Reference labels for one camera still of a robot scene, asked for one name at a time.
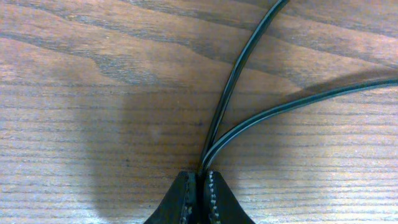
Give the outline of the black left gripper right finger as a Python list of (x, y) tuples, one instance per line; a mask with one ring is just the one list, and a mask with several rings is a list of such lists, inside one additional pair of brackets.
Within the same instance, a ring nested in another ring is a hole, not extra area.
[(203, 188), (204, 223), (254, 224), (217, 171), (209, 171)]

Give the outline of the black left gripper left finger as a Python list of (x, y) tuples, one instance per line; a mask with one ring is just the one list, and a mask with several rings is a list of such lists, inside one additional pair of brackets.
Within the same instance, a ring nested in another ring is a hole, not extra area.
[(194, 172), (181, 171), (144, 224), (195, 224), (197, 183)]

